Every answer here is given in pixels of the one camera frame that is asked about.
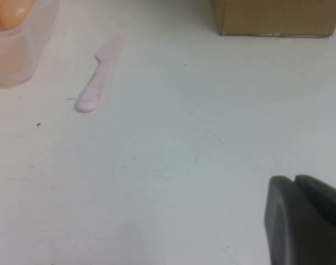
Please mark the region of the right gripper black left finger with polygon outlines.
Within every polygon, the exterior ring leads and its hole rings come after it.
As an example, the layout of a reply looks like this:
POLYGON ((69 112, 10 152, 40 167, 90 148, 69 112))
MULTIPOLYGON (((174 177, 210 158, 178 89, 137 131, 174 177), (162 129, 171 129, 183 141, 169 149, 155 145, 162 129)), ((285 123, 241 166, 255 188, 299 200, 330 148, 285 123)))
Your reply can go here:
POLYGON ((264 225, 271 264, 336 264, 336 223, 329 223, 295 184, 270 178, 264 225))

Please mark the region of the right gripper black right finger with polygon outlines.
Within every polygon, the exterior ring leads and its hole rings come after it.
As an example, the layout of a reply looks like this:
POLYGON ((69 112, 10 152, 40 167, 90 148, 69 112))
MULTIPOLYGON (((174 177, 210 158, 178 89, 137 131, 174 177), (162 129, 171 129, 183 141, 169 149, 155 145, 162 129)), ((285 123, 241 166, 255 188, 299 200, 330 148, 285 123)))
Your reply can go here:
POLYGON ((336 188, 307 175, 297 175, 295 184, 323 219, 336 223, 336 188))

